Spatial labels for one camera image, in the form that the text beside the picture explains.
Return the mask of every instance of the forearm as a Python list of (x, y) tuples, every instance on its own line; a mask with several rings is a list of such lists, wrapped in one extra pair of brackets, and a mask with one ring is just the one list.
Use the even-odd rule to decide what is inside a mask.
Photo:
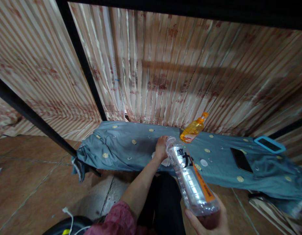
[(129, 185), (120, 198), (120, 201), (124, 201), (129, 205), (135, 219), (138, 219), (143, 209), (152, 179), (160, 164), (161, 162), (154, 157)]

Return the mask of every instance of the pink sleeve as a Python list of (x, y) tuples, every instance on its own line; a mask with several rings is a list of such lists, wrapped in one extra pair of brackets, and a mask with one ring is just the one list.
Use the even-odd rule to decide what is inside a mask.
[(136, 222), (130, 212), (128, 204), (119, 201), (113, 205), (111, 211), (107, 214), (104, 223), (92, 225), (86, 231), (85, 235), (134, 235), (136, 227)]

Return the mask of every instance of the bed frame pole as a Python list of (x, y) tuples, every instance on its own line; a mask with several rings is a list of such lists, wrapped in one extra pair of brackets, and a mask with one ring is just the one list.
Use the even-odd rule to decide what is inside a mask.
[(302, 3), (276, 7), (273, 1), (263, 3), (240, 0), (69, 0), (69, 2), (302, 30)]
[(289, 124), (288, 126), (285, 126), (284, 128), (281, 128), (280, 130), (276, 131), (275, 133), (269, 135), (268, 137), (270, 137), (271, 139), (277, 139), (301, 126), (302, 126), (302, 118)]
[[(1, 79), (0, 79), (0, 97), (16, 109), (22, 116), (32, 122), (43, 133), (50, 137), (60, 147), (62, 147), (70, 155), (77, 157), (77, 151), (66, 142), (49, 124), (47, 124), (32, 108), (29, 107), (15, 92), (12, 91)], [(89, 169), (97, 176), (101, 176), (99, 172), (92, 166)]]
[(79, 59), (79, 63), (81, 65), (85, 78), (88, 82), (88, 85), (89, 85), (90, 91), (92, 93), (92, 96), (94, 98), (94, 101), (96, 103), (96, 106), (99, 110), (100, 116), (103, 121), (107, 121), (105, 111), (104, 111), (98, 90), (96, 89), (95, 82), (94, 82), (94, 79), (93, 79), (93, 76), (91, 73), (91, 69), (90, 69), (86, 54), (83, 50), (82, 43), (79, 38), (75, 22), (73, 21), (72, 13), (70, 11), (68, 2), (64, 1), (64, 0), (56, 0), (56, 3), (59, 8), (60, 14), (63, 18), (63, 21), (65, 23), (70, 40), (72, 41), (72, 45), (73, 45), (75, 52), (77, 54), (77, 57)]

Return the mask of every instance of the orange label stripe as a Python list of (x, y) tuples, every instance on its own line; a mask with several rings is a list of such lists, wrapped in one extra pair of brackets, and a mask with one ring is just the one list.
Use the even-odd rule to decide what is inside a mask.
[(205, 183), (204, 179), (202, 178), (202, 176), (200, 175), (197, 167), (194, 165), (194, 162), (192, 161), (191, 157), (190, 157), (190, 161), (192, 162), (193, 164), (193, 168), (197, 174), (197, 178), (200, 182), (200, 185), (201, 185), (201, 189), (202, 189), (202, 192), (205, 196), (205, 200), (206, 202), (210, 202), (210, 201), (213, 201), (215, 200), (215, 196), (213, 195), (213, 193), (211, 192), (211, 190), (209, 189), (209, 187), (207, 186), (207, 184)]

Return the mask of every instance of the blue phone case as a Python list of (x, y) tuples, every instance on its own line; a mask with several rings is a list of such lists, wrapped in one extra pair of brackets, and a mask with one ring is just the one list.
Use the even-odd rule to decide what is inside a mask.
[[(260, 139), (265, 139), (266, 141), (272, 143), (273, 145), (276, 145), (278, 148), (280, 148), (279, 150), (277, 151), (274, 151), (272, 149), (270, 149), (269, 147), (265, 146), (264, 144), (260, 143), (259, 140)], [(256, 138), (254, 140), (255, 143), (257, 143), (258, 145), (262, 146), (263, 148), (267, 149), (268, 151), (272, 152), (272, 153), (281, 153), (283, 151), (286, 151), (286, 147), (283, 146), (282, 144), (278, 143), (277, 141), (274, 141), (273, 139), (263, 135), (263, 136), (260, 136), (258, 138)]]

